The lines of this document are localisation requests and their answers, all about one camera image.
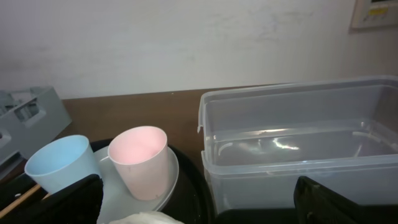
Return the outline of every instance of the blue cup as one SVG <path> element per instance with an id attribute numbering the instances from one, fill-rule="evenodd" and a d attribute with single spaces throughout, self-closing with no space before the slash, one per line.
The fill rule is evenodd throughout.
<path id="1" fill-rule="evenodd" d="M 90 174 L 101 177 L 90 142 L 81 135 L 67 136 L 41 148 L 27 161 L 25 173 L 51 194 Z"/>

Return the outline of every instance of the white plate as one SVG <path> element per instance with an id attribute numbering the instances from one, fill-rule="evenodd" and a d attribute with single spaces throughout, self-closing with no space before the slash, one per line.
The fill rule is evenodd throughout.
<path id="1" fill-rule="evenodd" d="M 173 150 L 169 148 L 170 185 L 159 198 L 150 201 L 138 200 L 131 195 L 108 157 L 107 146 L 96 151 L 94 155 L 104 182 L 104 197 L 97 223 L 108 224 L 135 213 L 158 211 L 166 205 L 178 179 L 178 160 Z"/>

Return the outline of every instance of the wall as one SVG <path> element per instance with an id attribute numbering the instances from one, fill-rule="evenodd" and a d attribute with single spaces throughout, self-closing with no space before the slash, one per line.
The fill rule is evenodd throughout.
<path id="1" fill-rule="evenodd" d="M 354 0 L 2 0 L 0 88 L 62 98 L 398 72 L 398 29 Z"/>

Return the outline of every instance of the wooden table surface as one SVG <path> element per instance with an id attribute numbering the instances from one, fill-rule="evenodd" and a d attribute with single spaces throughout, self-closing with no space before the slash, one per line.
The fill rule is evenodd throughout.
<path id="1" fill-rule="evenodd" d="M 59 135 L 82 134 L 90 141 L 114 138 L 143 125 L 163 129 L 168 143 L 183 151 L 203 171 L 200 151 L 203 130 L 197 133 L 200 97 L 211 90 L 64 100 L 72 123 Z"/>

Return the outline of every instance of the cup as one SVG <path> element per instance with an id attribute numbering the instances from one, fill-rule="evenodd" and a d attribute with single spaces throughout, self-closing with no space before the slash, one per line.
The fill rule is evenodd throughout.
<path id="1" fill-rule="evenodd" d="M 81 135 L 67 136 L 41 148 L 26 162 L 25 173 L 51 194 L 90 174 L 101 177 L 89 140 Z"/>
<path id="2" fill-rule="evenodd" d="M 167 136 L 160 128 L 141 126 L 121 133 L 109 145 L 108 156 L 136 199 L 156 199 L 166 191 Z"/>

